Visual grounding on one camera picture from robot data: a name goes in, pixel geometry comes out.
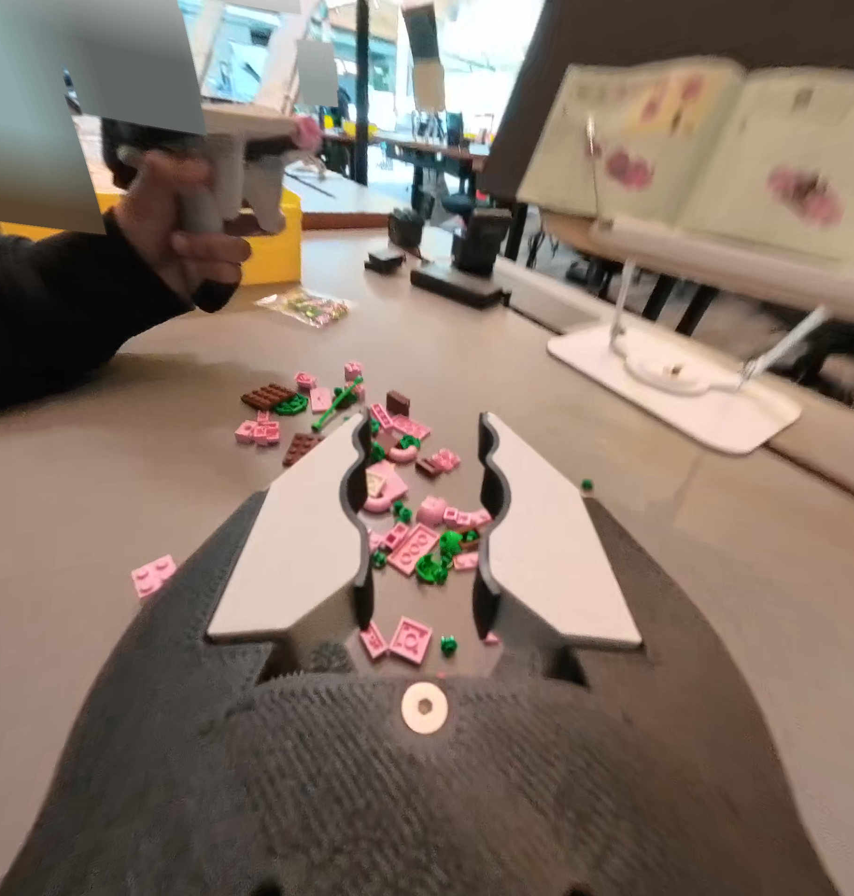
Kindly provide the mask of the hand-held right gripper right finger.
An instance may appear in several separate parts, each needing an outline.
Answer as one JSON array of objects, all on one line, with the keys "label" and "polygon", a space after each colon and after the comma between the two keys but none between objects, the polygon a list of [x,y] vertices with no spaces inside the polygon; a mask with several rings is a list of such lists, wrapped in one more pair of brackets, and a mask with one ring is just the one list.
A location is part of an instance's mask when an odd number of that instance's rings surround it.
[{"label": "hand-held right gripper right finger", "polygon": [[493,412],[478,422],[480,536],[473,616],[481,636],[554,646],[641,646],[578,487]]}]

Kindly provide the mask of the person's left hand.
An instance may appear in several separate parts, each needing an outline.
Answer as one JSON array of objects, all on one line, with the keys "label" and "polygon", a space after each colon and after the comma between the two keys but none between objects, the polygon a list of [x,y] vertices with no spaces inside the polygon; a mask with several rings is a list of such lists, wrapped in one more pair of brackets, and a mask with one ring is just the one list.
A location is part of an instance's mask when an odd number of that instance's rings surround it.
[{"label": "person's left hand", "polygon": [[114,209],[119,229],[151,270],[186,304],[213,314],[240,285],[248,242],[215,231],[186,230],[182,203],[209,192],[212,170],[197,154],[134,153],[138,168]]}]

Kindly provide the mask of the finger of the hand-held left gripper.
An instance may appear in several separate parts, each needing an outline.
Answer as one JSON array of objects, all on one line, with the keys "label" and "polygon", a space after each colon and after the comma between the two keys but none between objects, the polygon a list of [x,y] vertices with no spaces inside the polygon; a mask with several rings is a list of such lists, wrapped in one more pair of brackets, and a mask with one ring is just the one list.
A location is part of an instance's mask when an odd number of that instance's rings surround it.
[{"label": "finger of the hand-held left gripper", "polygon": [[204,108],[203,157],[212,169],[212,193],[221,218],[237,218],[245,201],[245,154],[264,143],[287,143],[286,167],[318,153],[299,151],[293,119],[268,108]]},{"label": "finger of the hand-held left gripper", "polygon": [[267,234],[279,235],[286,227],[282,193],[288,151],[287,143],[264,143],[245,154],[245,201]]}]

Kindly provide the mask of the yellow storage bin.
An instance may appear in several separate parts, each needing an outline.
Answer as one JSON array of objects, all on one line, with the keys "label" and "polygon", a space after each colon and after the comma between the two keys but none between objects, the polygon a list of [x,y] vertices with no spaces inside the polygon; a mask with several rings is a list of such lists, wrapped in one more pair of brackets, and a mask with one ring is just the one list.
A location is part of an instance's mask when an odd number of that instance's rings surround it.
[{"label": "yellow storage bin", "polygon": [[[115,205],[121,191],[97,192],[100,212]],[[266,234],[259,230],[244,237],[249,243],[251,255],[242,267],[241,285],[264,286],[267,284],[296,283],[301,279],[302,208],[298,195],[283,189],[281,211],[285,227],[280,234]],[[51,237],[60,231],[38,226],[20,225],[0,221],[0,234],[18,236],[36,241]]]}]

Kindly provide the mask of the green ribbed rod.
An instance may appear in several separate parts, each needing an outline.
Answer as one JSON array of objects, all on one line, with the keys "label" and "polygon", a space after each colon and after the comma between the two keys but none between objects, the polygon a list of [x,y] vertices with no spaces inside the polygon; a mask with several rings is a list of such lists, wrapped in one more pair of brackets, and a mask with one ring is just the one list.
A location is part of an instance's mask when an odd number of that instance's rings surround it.
[{"label": "green ribbed rod", "polygon": [[335,390],[329,405],[320,412],[311,425],[312,433],[320,434],[328,420],[338,411],[349,409],[354,403],[360,402],[363,395],[363,375],[357,375],[339,391]]}]

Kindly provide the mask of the long black bar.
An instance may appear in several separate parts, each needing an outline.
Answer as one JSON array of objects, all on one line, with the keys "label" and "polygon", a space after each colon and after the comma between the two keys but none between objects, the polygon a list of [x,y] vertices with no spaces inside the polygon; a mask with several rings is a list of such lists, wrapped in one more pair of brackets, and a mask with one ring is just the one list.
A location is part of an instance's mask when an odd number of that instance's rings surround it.
[{"label": "long black bar", "polygon": [[462,273],[441,263],[426,263],[413,268],[410,285],[478,311],[507,307],[512,297],[512,290],[495,283],[492,278]]}]

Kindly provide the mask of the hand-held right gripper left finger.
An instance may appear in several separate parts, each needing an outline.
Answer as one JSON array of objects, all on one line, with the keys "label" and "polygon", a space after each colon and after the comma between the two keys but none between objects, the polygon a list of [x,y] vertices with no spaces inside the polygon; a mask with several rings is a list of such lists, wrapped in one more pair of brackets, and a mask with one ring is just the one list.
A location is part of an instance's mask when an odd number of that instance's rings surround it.
[{"label": "hand-held right gripper left finger", "polygon": [[369,625],[375,593],[360,512],[370,436],[353,414],[272,482],[213,611],[211,641],[320,644]]}]

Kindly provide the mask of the person's left forearm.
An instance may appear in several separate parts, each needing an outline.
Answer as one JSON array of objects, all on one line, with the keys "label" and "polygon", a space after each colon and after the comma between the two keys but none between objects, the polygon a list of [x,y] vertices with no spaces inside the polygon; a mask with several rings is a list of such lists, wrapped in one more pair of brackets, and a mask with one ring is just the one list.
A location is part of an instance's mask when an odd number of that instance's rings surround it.
[{"label": "person's left forearm", "polygon": [[0,411],[68,390],[133,337],[190,310],[130,245],[104,235],[0,234]]}]

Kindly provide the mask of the clear bag of bricks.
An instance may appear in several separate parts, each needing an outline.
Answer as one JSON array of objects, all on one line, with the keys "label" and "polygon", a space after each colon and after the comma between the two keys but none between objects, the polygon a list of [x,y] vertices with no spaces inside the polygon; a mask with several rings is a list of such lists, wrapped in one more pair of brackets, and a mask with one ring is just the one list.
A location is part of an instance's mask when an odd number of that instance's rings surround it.
[{"label": "clear bag of bricks", "polygon": [[353,308],[347,301],[302,286],[262,297],[254,305],[316,329],[326,328],[345,319]]}]

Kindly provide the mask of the black metal pole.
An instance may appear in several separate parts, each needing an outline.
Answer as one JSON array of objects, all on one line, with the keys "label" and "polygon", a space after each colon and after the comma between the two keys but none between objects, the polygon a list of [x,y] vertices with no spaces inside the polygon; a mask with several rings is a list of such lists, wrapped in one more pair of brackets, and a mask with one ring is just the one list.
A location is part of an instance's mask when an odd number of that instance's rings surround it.
[{"label": "black metal pole", "polygon": [[369,77],[369,2],[356,2],[356,94],[353,178],[362,186],[368,184],[368,77]]}]

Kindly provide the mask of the pile of small toy bricks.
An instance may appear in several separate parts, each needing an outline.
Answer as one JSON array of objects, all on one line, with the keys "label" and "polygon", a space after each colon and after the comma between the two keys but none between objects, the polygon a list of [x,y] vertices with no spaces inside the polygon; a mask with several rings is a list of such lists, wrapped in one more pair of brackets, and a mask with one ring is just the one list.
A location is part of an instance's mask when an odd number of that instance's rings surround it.
[{"label": "pile of small toy bricks", "polygon": [[414,446],[373,463],[372,445],[370,434],[366,470],[385,475],[387,483],[383,495],[367,497],[360,512],[367,528],[375,593],[369,625],[344,637],[332,636],[320,644],[293,644],[287,639],[225,644],[208,638],[212,614],[273,480],[264,489],[250,528],[231,561],[205,628],[208,641],[219,645],[268,646],[282,663],[294,666],[309,664],[312,654],[328,644],[345,649],[358,671],[367,668],[370,675],[383,676],[403,671],[434,675],[439,669],[443,673],[485,677],[501,648],[510,653],[538,651],[555,657],[571,648],[599,647],[554,646],[545,642],[535,645],[523,635],[516,635],[512,642],[498,633],[479,635],[473,616],[473,585],[480,536],[490,520],[488,512],[481,507],[480,498],[476,510],[470,511],[434,495],[424,498],[416,511],[407,505],[396,510],[395,504],[410,489],[410,480],[402,477],[400,465],[403,458],[415,459]]}]

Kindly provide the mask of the instruction booklet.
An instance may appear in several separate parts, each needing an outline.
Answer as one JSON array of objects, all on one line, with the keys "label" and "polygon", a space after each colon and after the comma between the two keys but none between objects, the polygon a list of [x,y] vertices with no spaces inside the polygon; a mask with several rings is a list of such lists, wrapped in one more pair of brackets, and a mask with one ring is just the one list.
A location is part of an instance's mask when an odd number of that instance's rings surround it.
[{"label": "instruction booklet", "polygon": [[572,64],[517,197],[854,263],[854,72]]}]

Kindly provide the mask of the pink toy brick assembly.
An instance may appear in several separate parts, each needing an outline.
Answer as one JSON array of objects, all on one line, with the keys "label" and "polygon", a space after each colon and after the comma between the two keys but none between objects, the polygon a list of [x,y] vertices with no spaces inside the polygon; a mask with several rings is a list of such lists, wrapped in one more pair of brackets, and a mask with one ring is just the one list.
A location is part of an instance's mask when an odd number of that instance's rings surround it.
[{"label": "pink toy brick assembly", "polygon": [[131,570],[134,593],[140,601],[149,599],[174,576],[175,572],[176,563],[171,554],[165,554]]}]

